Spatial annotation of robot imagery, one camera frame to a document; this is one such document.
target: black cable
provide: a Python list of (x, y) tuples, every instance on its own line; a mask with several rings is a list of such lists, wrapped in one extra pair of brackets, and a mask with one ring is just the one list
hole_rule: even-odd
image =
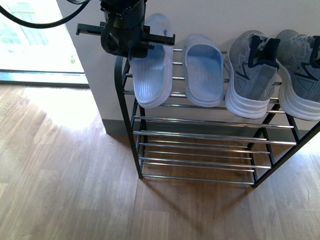
[(78, 1), (78, 0), (67, 0), (69, 3), (72, 3), (72, 4), (85, 4), (87, 2), (90, 2), (91, 0), (84, 0), (84, 1)]
[(50, 23), (32, 23), (32, 22), (27, 22), (24, 20), (21, 20), (20, 18), (15, 17), (11, 13), (7, 12), (1, 5), (0, 5), (0, 13), (10, 19), (11, 21), (15, 22), (16, 24), (25, 26), (27, 28), (32, 28), (32, 29), (49, 29), (49, 28), (54, 28), (57, 26), (60, 26), (62, 24), (67, 23), (71, 19), (73, 19), (75, 16), (77, 16), (89, 3), (90, 0), (87, 2), (83, 3), (81, 6), (78, 7), (76, 11), (71, 13), (69, 16), (66, 16), (58, 21), (55, 22), (50, 22)]

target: shoe rack leg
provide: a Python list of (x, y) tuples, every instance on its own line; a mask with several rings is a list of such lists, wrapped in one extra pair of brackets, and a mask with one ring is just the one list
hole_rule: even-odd
[(131, 151), (133, 154), (135, 167), (136, 167), (139, 178), (142, 179), (143, 178), (142, 170), (139, 164), (139, 156), (136, 150), (135, 138), (134, 138), (133, 129), (132, 129), (128, 108), (127, 108), (126, 98), (124, 94), (124, 83), (126, 81), (126, 77), (125, 77), (125, 74), (123, 74), (122, 66), (123, 66), (123, 57), (117, 56), (115, 60), (115, 65), (114, 65), (115, 90), (118, 96), (125, 129), (129, 138), (129, 143), (130, 143)]
[(289, 158), (291, 158), (297, 151), (299, 151), (307, 142), (309, 142), (317, 133), (320, 132), (320, 121), (287, 153), (285, 153), (271, 169), (266, 171), (253, 185), (254, 188), (258, 187), (264, 180), (266, 180), (274, 171), (276, 171), (282, 164), (284, 164)]

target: white wall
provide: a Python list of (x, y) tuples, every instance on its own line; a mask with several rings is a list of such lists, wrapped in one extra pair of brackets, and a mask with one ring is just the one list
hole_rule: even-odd
[[(58, 4), (63, 16), (77, 7), (66, 0), (58, 0)], [(194, 33), (212, 38), (222, 51), (227, 51), (233, 41), (248, 30), (259, 30), (273, 37), (285, 29), (312, 36), (320, 35), (319, 0), (148, 0), (146, 16), (153, 13), (163, 13), (170, 19), (176, 34), (175, 48), (181, 48), (184, 39)], [(116, 57), (104, 52), (99, 36), (75, 34), (77, 23), (97, 26), (100, 21), (104, 21), (100, 1), (92, 0), (76, 18), (67, 23), (67, 28), (101, 117), (122, 120), (114, 87)], [(168, 109), (165, 109), (166, 113), (163, 111), (156, 108), (157, 115), (167, 115)], [(181, 112), (182, 117), (189, 114), (185, 110)], [(213, 113), (196, 111), (192, 114), (207, 117)], [(233, 116), (227, 115), (224, 118), (230, 119)], [(282, 120), (276, 119), (274, 122), (281, 123)], [(303, 128), (309, 129), (309, 126), (304, 125)]]

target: sneaker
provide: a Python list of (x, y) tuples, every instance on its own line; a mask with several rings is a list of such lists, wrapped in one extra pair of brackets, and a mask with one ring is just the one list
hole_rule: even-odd
[[(150, 26), (150, 33), (172, 37), (173, 31), (166, 16), (156, 13), (148, 17), (145, 25)], [(162, 104), (172, 89), (173, 46), (154, 44), (146, 58), (131, 58), (133, 89), (141, 107), (149, 109)]]
[(185, 94), (201, 107), (214, 107), (224, 100), (224, 58), (207, 36), (190, 35), (183, 48)]
[(256, 30), (247, 31), (234, 41), (224, 61), (230, 79), (225, 105), (231, 113), (249, 119), (266, 114), (279, 69), (279, 42)]
[(277, 38), (282, 110), (299, 119), (320, 120), (320, 36), (284, 30)]

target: chrome bar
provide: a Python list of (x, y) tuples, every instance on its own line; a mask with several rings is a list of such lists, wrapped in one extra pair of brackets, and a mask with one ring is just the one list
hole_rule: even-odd
[(244, 153), (244, 154), (269, 154), (268, 151), (255, 151), (255, 150), (235, 150), (228, 148), (214, 148), (214, 147), (201, 147), (201, 146), (178, 146), (178, 145), (167, 145), (167, 144), (154, 144), (154, 143), (143, 143), (140, 145), (146, 147), (161, 147), (161, 148), (174, 148), (174, 149), (193, 149), (193, 150), (205, 150), (205, 151), (217, 151), (217, 152), (229, 152), (229, 153)]
[(172, 104), (172, 103), (162, 103), (162, 107), (178, 107), (178, 108), (188, 108), (188, 109), (215, 109), (215, 110), (227, 110), (226, 107), (204, 107), (198, 105), (188, 105), (188, 104)]
[(158, 165), (158, 166), (170, 166), (170, 167), (195, 168), (195, 169), (214, 169), (214, 170), (250, 172), (250, 173), (253, 173), (255, 171), (255, 170), (251, 170), (251, 169), (223, 168), (223, 167), (215, 167), (215, 166), (180, 165), (180, 164), (145, 162), (145, 161), (143, 162), (143, 164), (146, 164), (146, 165)]
[(271, 128), (271, 129), (293, 129), (291, 125), (276, 125), (276, 124), (259, 124), (259, 123), (241, 123), (231, 121), (209, 121), (209, 120), (193, 120), (181, 118), (165, 118), (165, 117), (148, 117), (148, 116), (133, 116), (135, 119), (146, 120), (150, 122), (163, 123), (181, 123), (181, 124), (210, 124), (216, 126), (227, 127), (247, 127), (247, 128)]
[(271, 104), (278, 104), (279, 103), (279, 98), (278, 97), (270, 97), (270, 102)]
[(123, 93), (125, 95), (135, 95), (135, 91), (133, 91), (133, 90), (124, 90)]
[[(125, 95), (134, 95), (135, 91), (133, 90), (124, 90), (123, 93)], [(172, 91), (169, 95), (169, 97), (173, 98), (187, 98), (186, 93), (184, 91)], [(278, 104), (279, 103), (279, 98), (277, 97), (271, 97), (270, 98), (270, 104)]]
[(220, 158), (220, 159), (251, 160), (251, 157), (221, 156), (221, 155), (196, 154), (196, 153), (184, 153), (184, 152), (183, 153), (182, 152), (168, 152), (168, 151), (150, 151), (150, 150), (144, 150), (144, 152), (151, 153), (151, 154), (172, 154), (172, 155), (210, 157), (210, 158)]
[(206, 181), (206, 182), (226, 183), (226, 184), (245, 184), (245, 185), (254, 185), (255, 184), (254, 182), (245, 182), (245, 181), (214, 180), (214, 179), (206, 179), (206, 178), (192, 178), (192, 177), (181, 177), (181, 176), (161, 176), (161, 175), (149, 175), (149, 174), (142, 174), (142, 176), (148, 177), (148, 178)]
[(172, 80), (185, 80), (185, 78), (183, 76), (174, 76)]
[[(187, 108), (187, 109), (212, 109), (212, 110), (228, 110), (226, 107), (215, 106), (215, 107), (204, 107), (198, 105), (189, 104), (172, 104), (172, 103), (162, 103), (161, 107), (176, 107), (176, 108)], [(284, 111), (267, 110), (267, 114), (284, 114)]]
[(186, 93), (184, 91), (172, 91), (169, 97), (173, 98), (186, 98)]
[(186, 144), (186, 145), (200, 145), (200, 146), (211, 146), (211, 147), (227, 147), (227, 148), (240, 148), (246, 149), (247, 146), (237, 145), (224, 145), (224, 144), (209, 144), (209, 143), (198, 143), (198, 142), (187, 142), (187, 141), (164, 141), (164, 140), (148, 140), (148, 143), (168, 143), (168, 144)]
[(297, 145), (296, 142), (266, 140), (266, 138), (245, 137), (245, 136), (165, 132), (165, 131), (150, 131), (150, 130), (133, 131), (133, 134), (145, 135), (145, 136), (163, 136), (163, 137), (193, 138), (193, 139), (206, 139), (206, 140), (225, 140), (225, 141), (246, 142), (246, 143), (279, 144), (279, 145), (290, 145), (290, 146)]
[(165, 159), (165, 158), (142, 157), (142, 156), (140, 156), (139, 159), (140, 160), (160, 161), (160, 162), (185, 163), (185, 164), (216, 165), (216, 166), (226, 166), (226, 167), (234, 167), (234, 168), (271, 169), (270, 166), (239, 164), (239, 163), (235, 164), (235, 163), (212, 162), (212, 161), (191, 161), (191, 160)]

